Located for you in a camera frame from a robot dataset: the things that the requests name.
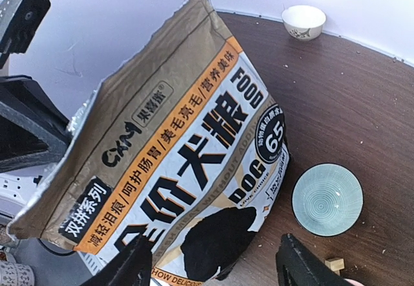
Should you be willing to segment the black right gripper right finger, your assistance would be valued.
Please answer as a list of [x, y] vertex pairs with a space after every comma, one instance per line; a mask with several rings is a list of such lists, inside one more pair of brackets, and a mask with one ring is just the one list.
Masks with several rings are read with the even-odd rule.
[[279, 285], [355, 285], [331, 271], [292, 234], [284, 234], [276, 253]]

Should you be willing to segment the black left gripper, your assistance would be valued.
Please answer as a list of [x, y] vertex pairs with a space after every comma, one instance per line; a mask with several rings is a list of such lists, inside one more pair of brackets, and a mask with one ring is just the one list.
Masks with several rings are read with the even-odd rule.
[[1, 77], [1, 172], [58, 162], [69, 119], [29, 76]]

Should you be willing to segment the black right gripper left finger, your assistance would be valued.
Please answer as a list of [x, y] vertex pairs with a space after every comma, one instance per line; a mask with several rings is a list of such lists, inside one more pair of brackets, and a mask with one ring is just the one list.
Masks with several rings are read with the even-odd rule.
[[150, 286], [151, 270], [151, 247], [148, 239], [139, 234], [81, 286]]

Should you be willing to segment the dog food bag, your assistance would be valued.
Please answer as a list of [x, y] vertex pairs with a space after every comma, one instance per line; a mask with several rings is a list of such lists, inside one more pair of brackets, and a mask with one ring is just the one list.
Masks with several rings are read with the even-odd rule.
[[282, 108], [209, 1], [185, 0], [80, 114], [8, 234], [104, 261], [142, 236], [153, 278], [225, 279], [268, 217], [289, 152]]

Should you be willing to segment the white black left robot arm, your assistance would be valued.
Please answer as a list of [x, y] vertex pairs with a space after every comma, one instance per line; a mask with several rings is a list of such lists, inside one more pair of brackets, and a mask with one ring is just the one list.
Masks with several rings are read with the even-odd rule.
[[37, 81], [1, 77], [1, 224], [24, 207], [42, 178], [11, 172], [59, 161], [71, 141], [68, 123]]

